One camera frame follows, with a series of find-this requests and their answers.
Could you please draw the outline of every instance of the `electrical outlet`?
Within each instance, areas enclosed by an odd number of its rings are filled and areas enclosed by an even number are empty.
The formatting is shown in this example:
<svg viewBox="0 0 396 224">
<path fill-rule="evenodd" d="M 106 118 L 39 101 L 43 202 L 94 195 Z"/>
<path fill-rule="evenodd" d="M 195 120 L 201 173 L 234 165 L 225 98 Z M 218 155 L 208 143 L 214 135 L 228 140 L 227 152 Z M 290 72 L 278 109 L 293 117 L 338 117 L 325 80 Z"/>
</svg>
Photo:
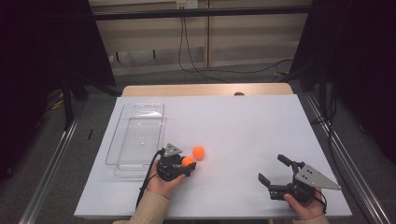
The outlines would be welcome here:
<svg viewBox="0 0 396 224">
<path fill-rule="evenodd" d="M 187 8 L 187 0 L 176 1 L 176 9 Z"/>
<path fill-rule="evenodd" d="M 187 8 L 188 9 L 198 8 L 198 0 L 187 0 Z"/>
<path fill-rule="evenodd" d="M 198 0 L 178 0 L 176 1 L 176 9 L 194 9 L 198 8 Z"/>
</svg>

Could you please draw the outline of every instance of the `wall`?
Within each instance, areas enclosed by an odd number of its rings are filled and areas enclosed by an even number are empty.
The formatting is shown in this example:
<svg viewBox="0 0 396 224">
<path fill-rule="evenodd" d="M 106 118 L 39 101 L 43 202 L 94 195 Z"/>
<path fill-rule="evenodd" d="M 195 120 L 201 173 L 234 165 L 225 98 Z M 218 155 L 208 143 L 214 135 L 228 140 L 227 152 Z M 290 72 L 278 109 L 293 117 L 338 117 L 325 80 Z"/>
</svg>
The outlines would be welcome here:
<svg viewBox="0 0 396 224">
<path fill-rule="evenodd" d="M 93 12 L 175 9 L 176 1 L 91 0 Z M 199 8 L 309 6 L 311 0 L 199 0 Z M 208 66 L 292 59 L 306 14 L 186 18 L 191 48 Z M 178 49 L 181 19 L 98 21 L 108 53 Z"/>
</svg>

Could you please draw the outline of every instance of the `handheld controller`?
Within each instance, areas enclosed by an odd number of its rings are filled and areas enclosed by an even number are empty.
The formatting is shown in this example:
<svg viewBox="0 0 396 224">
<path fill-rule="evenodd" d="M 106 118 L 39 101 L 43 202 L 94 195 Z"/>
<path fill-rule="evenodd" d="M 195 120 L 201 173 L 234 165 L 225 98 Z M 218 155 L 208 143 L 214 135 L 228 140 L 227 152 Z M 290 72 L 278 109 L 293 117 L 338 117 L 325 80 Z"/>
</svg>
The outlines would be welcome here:
<svg viewBox="0 0 396 224">
<path fill-rule="evenodd" d="M 284 195 L 292 195 L 299 203 L 307 203 L 314 198 L 315 188 L 340 189 L 341 187 L 332 182 L 312 166 L 302 162 L 291 161 L 284 155 L 279 154 L 277 159 L 291 166 L 293 171 L 292 182 L 285 185 L 271 185 L 264 175 L 259 173 L 259 181 L 268 188 L 271 200 L 284 201 Z"/>
<path fill-rule="evenodd" d="M 191 171 L 195 170 L 196 162 L 189 164 L 186 167 L 181 166 L 184 157 L 180 157 L 182 151 L 167 144 L 164 152 L 161 154 L 160 161 L 157 164 L 157 173 L 164 181 L 171 181 L 180 175 L 190 176 Z"/>
</svg>

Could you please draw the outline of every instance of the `metal rail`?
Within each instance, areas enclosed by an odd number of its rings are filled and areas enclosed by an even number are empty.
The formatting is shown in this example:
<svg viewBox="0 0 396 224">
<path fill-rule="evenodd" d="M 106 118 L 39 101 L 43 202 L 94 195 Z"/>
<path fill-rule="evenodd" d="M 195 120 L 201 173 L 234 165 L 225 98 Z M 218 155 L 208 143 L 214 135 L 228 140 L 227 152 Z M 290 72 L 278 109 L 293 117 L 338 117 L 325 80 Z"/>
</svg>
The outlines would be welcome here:
<svg viewBox="0 0 396 224">
<path fill-rule="evenodd" d="M 320 109 L 318 108 L 318 101 L 313 96 L 312 93 L 307 94 L 307 99 L 309 104 L 311 105 L 314 113 L 318 118 L 321 118 Z M 327 122 L 321 122 L 323 131 L 326 134 L 329 134 L 330 124 Z M 343 163 L 344 167 L 346 168 L 346 172 L 348 173 L 350 179 L 352 180 L 355 188 L 357 189 L 359 195 L 363 199 L 367 209 L 369 210 L 370 214 L 372 215 L 375 223 L 384 224 L 384 223 L 391 223 L 385 209 L 382 207 L 380 201 L 376 198 L 375 194 L 371 190 L 370 186 L 368 185 L 367 181 L 361 175 L 358 167 L 355 165 L 355 162 L 349 156 L 346 147 L 341 142 L 340 138 L 338 137 L 335 130 L 332 130 L 331 136 L 332 146 L 335 149 L 335 152 L 340 159 L 341 163 Z"/>
<path fill-rule="evenodd" d="M 300 7 L 238 7 L 238 8 L 206 8 L 206 9 L 172 9 L 156 11 L 128 11 L 128 12 L 94 12 L 92 14 L 65 14 L 50 16 L 55 21 L 113 21 L 136 19 L 159 19 L 181 17 L 213 17 L 213 16 L 246 16 L 246 15 L 275 15 L 275 14 L 303 14 L 311 10 L 325 10 L 328 7 L 300 6 Z"/>
<path fill-rule="evenodd" d="M 70 124 L 69 128 L 64 131 L 62 135 L 61 141 L 59 142 L 54 155 L 49 162 L 49 166 L 44 173 L 40 184 L 38 185 L 37 189 L 35 190 L 35 194 L 33 195 L 32 199 L 30 200 L 29 204 L 27 205 L 26 209 L 23 212 L 23 215 L 20 219 L 20 224 L 33 224 L 35 223 L 35 219 L 37 218 L 41 206 L 46 199 L 48 192 L 50 191 L 50 186 L 52 184 L 53 178 L 55 177 L 56 171 L 62 161 L 64 153 L 67 150 L 67 146 L 74 134 L 74 131 L 78 124 L 78 119 L 82 114 L 84 109 L 85 102 L 78 102 L 78 105 L 75 109 L 75 117 Z"/>
</svg>

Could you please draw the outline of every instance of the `orange ball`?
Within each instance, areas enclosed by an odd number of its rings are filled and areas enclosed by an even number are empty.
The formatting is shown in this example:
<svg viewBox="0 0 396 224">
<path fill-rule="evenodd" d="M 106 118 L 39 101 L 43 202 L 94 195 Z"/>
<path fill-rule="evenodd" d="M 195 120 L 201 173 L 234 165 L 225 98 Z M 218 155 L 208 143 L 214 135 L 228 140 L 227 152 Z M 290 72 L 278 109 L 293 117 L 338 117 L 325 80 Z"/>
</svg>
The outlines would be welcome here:
<svg viewBox="0 0 396 224">
<path fill-rule="evenodd" d="M 194 150 L 192 151 L 192 155 L 195 157 L 195 159 L 200 160 L 205 155 L 204 148 L 195 147 Z"/>
<path fill-rule="evenodd" d="M 181 161 L 181 166 L 186 167 L 186 166 L 189 166 L 190 164 L 192 164 L 193 162 L 194 162 L 194 159 L 193 159 L 193 158 L 191 158 L 191 157 L 185 157 L 185 158 L 183 159 L 183 161 Z"/>
</svg>

